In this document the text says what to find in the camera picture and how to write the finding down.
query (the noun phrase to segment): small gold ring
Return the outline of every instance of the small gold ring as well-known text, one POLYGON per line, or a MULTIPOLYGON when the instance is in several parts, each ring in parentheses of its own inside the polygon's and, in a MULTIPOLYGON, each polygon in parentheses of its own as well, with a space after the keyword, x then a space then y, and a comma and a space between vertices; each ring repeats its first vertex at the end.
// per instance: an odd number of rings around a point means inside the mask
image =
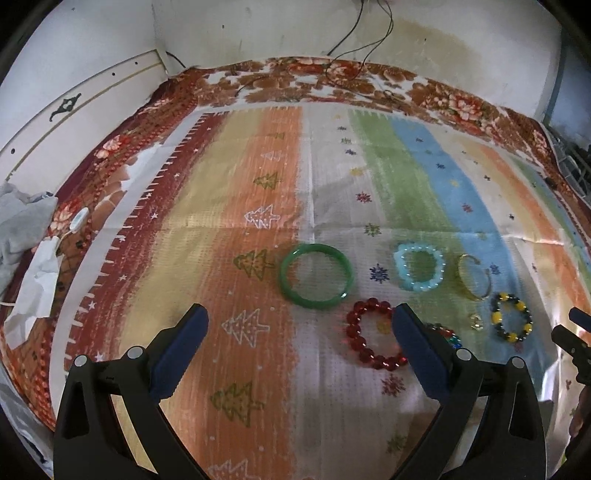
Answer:
POLYGON ((468 288, 468 286, 464 283, 464 279, 462 278, 462 274, 460 273, 460 267, 462 266, 462 261, 465 258, 470 258, 470 259, 474 260, 474 263, 476 265, 480 265, 480 260, 478 260, 473 255, 468 255, 468 254, 461 255, 460 258, 457 259, 457 277, 460 280, 460 283, 462 284, 462 287, 464 288, 464 291, 465 291, 466 295, 468 296, 468 298, 470 300, 473 300, 473 301, 486 300, 488 297, 491 296, 491 292, 492 292, 491 272, 488 270, 488 268, 485 268, 485 270, 484 270, 486 276, 488 277, 488 288, 486 289, 485 294, 482 297, 479 297, 478 295, 475 295, 472 292, 472 290, 470 290, 470 288, 468 288))

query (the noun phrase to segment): white paper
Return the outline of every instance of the white paper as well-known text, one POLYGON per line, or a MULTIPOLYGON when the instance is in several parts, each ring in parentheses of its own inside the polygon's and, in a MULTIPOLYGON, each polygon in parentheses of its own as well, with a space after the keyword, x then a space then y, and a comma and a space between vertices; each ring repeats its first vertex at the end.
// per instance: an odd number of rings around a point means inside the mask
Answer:
POLYGON ((56 236, 43 240, 23 276, 15 306, 4 322, 6 343, 11 349, 27 341, 38 318, 49 317, 51 313, 63 259, 63 255, 56 257, 59 242, 56 236))

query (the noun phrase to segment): orange stripe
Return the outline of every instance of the orange stripe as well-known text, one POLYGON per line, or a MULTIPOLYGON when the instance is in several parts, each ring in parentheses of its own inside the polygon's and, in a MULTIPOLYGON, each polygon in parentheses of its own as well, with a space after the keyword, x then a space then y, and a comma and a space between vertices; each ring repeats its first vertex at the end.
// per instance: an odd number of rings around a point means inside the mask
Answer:
MULTIPOLYGON (((233 198, 223 213, 222 224, 228 228, 216 238, 217 247, 212 252, 216 269, 197 292, 209 311, 210 328, 200 348, 203 363, 199 372, 194 371, 199 376, 194 395, 204 407, 194 424, 200 434, 187 447, 204 467, 221 465, 229 459, 235 465, 247 459, 248 475, 290 478, 293 473, 291 416, 285 402, 290 398, 289 378, 296 362, 294 326, 290 305, 278 290, 277 268, 281 254, 296 241, 300 132, 300 108, 264 110, 258 136, 251 139, 231 188, 233 198), (280 180, 275 189, 254 183, 257 177, 268 174, 273 178, 275 173, 280 180), (247 223, 247 212, 269 205, 273 205, 272 213, 280 215, 280 220, 271 220, 268 229, 247 223), (244 268, 237 268, 234 259, 238 255, 251 251, 258 255, 265 249, 266 263, 258 257, 250 277, 244 268), (260 269, 262 280, 256 276, 260 269), (246 340, 239 345, 221 325, 244 310, 248 315, 256 309, 260 309, 258 321, 270 326, 270 330, 258 334, 256 348, 246 340), (251 411, 251 426, 246 427, 238 418, 230 421, 223 410, 217 410, 211 396, 233 383, 240 389, 249 382, 252 399, 264 407, 251 411)), ((248 259, 239 260, 238 265, 248 265, 248 259)))
MULTIPOLYGON (((466 148, 476 145, 472 142, 471 144, 464 142, 466 148)), ((535 240, 543 239, 560 242, 560 236, 552 226, 549 218, 546 217, 545 211, 542 210, 535 197, 515 175, 510 166, 493 148, 480 144, 478 146, 481 152, 484 153, 489 165, 501 177, 500 181, 497 180, 497 183, 508 186, 504 190, 504 198, 515 211, 520 212, 519 221, 524 224, 528 231, 539 232, 540 238, 535 238, 535 240)), ((586 291, 578 280, 577 268, 566 252, 565 247, 558 244, 538 243, 536 249, 542 253, 539 258, 542 260, 549 259, 551 264, 554 265, 555 275, 558 276, 561 287, 565 290, 572 305, 588 312, 589 300, 586 291)))

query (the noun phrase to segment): black wire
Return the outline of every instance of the black wire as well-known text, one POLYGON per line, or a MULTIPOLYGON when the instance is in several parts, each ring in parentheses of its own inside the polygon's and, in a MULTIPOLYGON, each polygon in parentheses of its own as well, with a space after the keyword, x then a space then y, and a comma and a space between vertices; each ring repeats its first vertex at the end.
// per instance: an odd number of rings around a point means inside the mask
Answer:
POLYGON ((338 42, 334 47, 332 47, 330 49, 330 51, 326 54, 327 57, 330 57, 332 55, 332 53, 340 47, 340 45, 347 40, 347 38, 349 38, 349 36, 354 32, 355 28, 357 28, 357 25, 359 25, 359 20, 361 20, 361 14, 363 13, 363 5, 365 4, 365 0, 361 0, 361 8, 359 9, 359 15, 357 15, 357 20, 355 21, 355 25, 353 25, 353 28, 351 28, 351 30, 349 31, 349 33, 347 33, 343 39, 338 42))
POLYGON ((179 62, 182 68, 184 68, 184 69, 185 69, 185 68, 187 68, 187 67, 184 65, 184 63, 183 63, 182 61, 180 61, 180 60, 178 59, 178 57, 177 57, 177 56, 176 56, 174 53, 170 53, 169 51, 167 51, 167 52, 166 52, 166 55, 170 55, 170 56, 171 56, 172 58, 174 58, 174 59, 175 59, 177 62, 179 62))
POLYGON ((333 63, 334 63, 334 62, 335 62, 335 61, 336 61, 336 60, 337 60, 339 57, 342 57, 343 55, 347 55, 348 53, 353 53, 353 52, 355 52, 355 51, 363 50, 364 48, 367 48, 367 47, 374 46, 374 47, 373 47, 373 48, 372 48, 372 49, 369 51, 369 53, 368 53, 368 54, 365 56, 365 58, 363 59, 363 61, 361 62, 361 65, 359 66, 359 70, 357 71, 357 74, 355 74, 355 76, 354 76, 354 77, 352 77, 352 78, 350 78, 350 79, 347 79, 347 80, 349 80, 349 81, 351 81, 351 80, 355 80, 355 79, 356 79, 356 78, 359 76, 359 74, 360 74, 360 73, 363 71, 363 68, 365 67, 365 62, 367 61, 368 57, 369 57, 369 56, 370 56, 370 55, 371 55, 371 54, 374 52, 374 50, 375 50, 376 48, 378 48, 378 47, 379 47, 379 46, 380 46, 382 43, 384 43, 384 41, 386 40, 386 38, 388 38, 388 37, 390 36, 390 34, 393 32, 393 30, 394 30, 394 15, 393 15, 393 13, 392 13, 392 8, 390 8, 390 4, 386 2, 386 4, 388 5, 388 11, 389 11, 389 12, 386 12, 386 9, 385 9, 385 8, 384 8, 384 6, 381 4, 380 0, 376 0, 376 1, 377 1, 377 3, 378 3, 379 7, 380 7, 382 10, 384 10, 384 12, 385 12, 385 13, 386 13, 386 14, 387 14, 389 17, 390 17, 390 22, 389 22, 389 24, 388 24, 388 29, 387 29, 387 31, 386 31, 386 34, 385 34, 385 35, 384 35, 382 38, 380 38, 379 40, 376 40, 376 41, 374 41, 374 42, 368 43, 367 45, 363 45, 362 47, 359 47, 359 48, 354 48, 353 50, 349 50, 349 51, 343 52, 343 53, 341 53, 340 55, 337 55, 335 58, 333 58, 333 59, 330 61, 330 63, 327 65, 327 67, 326 67, 326 69, 325 69, 325 71, 324 71, 324 74, 326 75, 326 77, 328 78, 328 80, 329 80, 331 83, 332 83, 332 81, 330 80, 330 77, 328 76, 328 70, 329 70, 330 66, 331 66, 331 65, 332 65, 332 64, 333 64, 333 63))

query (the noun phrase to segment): bracelet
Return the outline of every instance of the bracelet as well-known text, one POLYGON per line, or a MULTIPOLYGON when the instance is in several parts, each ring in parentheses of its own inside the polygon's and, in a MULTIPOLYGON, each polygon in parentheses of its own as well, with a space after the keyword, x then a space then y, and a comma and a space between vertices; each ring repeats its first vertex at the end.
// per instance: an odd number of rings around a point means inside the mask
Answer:
POLYGON ((433 325, 432 323, 426 323, 425 327, 430 328, 431 330, 436 330, 439 334, 442 335, 442 337, 445 338, 445 340, 447 340, 447 343, 449 343, 455 350, 462 348, 462 341, 456 335, 456 332, 447 327, 444 327, 443 325, 441 325, 441 323, 436 323, 435 325, 433 325))
POLYGON ((491 322, 496 328, 497 334, 509 343, 523 342, 533 328, 533 322, 531 321, 531 313, 518 297, 509 293, 501 292, 496 295, 492 301, 492 316, 491 322), (499 305, 500 301, 511 301, 515 305, 515 308, 519 310, 525 317, 525 324, 523 325, 522 332, 517 335, 514 332, 508 333, 503 327, 503 317, 501 315, 501 308, 499 305))
POLYGON ((488 288, 486 289, 486 293, 482 297, 479 297, 478 295, 473 293, 472 290, 470 290, 470 288, 468 288, 468 286, 464 282, 464 279, 462 278, 462 273, 460 272, 460 267, 462 265, 462 261, 465 258, 470 258, 470 259, 474 260, 474 263, 476 265, 480 265, 480 260, 478 260, 473 255, 463 254, 463 255, 460 255, 460 258, 457 259, 457 277, 460 280, 462 287, 464 288, 464 292, 466 293, 468 298, 470 298, 470 300, 482 301, 482 300, 487 299, 491 295, 491 292, 492 292, 491 272, 488 270, 488 268, 485 268, 484 272, 486 273, 486 276, 488 277, 488 288))
POLYGON ((366 312, 378 311, 389 317, 392 316, 392 306, 387 301, 379 301, 371 297, 367 301, 357 301, 353 305, 353 310, 347 314, 347 323, 349 324, 345 332, 351 338, 350 345, 355 352, 359 352, 359 360, 364 364, 370 364, 376 370, 385 368, 389 372, 393 372, 399 367, 403 367, 408 363, 406 357, 400 352, 396 356, 388 358, 383 355, 375 355, 371 348, 367 347, 365 338, 361 336, 361 326, 359 321, 366 312))
POLYGON ((445 261, 443 254, 428 245, 421 244, 401 244, 398 250, 394 252, 394 263, 398 270, 398 276, 402 278, 402 287, 406 290, 412 291, 427 291, 437 287, 443 280, 443 270, 445 268, 445 261), (435 258, 436 266, 433 278, 428 281, 414 281, 411 277, 407 266, 406 254, 407 252, 425 252, 435 258))
POLYGON ((353 274, 353 267, 351 266, 351 263, 344 255, 344 253, 337 250, 334 247, 330 247, 328 245, 323 244, 298 245, 283 259, 283 262, 281 262, 281 267, 279 269, 279 285, 281 287, 283 295, 285 295, 296 305, 299 305, 307 309, 322 310, 329 309, 331 307, 334 307, 335 305, 338 305, 349 294, 349 290, 353 286, 354 280, 355 276, 353 274), (345 275, 347 276, 347 282, 343 291, 339 293, 337 296, 328 300, 308 300, 291 289, 291 286, 287 281, 287 268, 297 257, 303 254, 308 254, 310 252, 321 252, 325 255, 328 255, 329 257, 334 258, 339 263, 339 265, 343 267, 345 275))

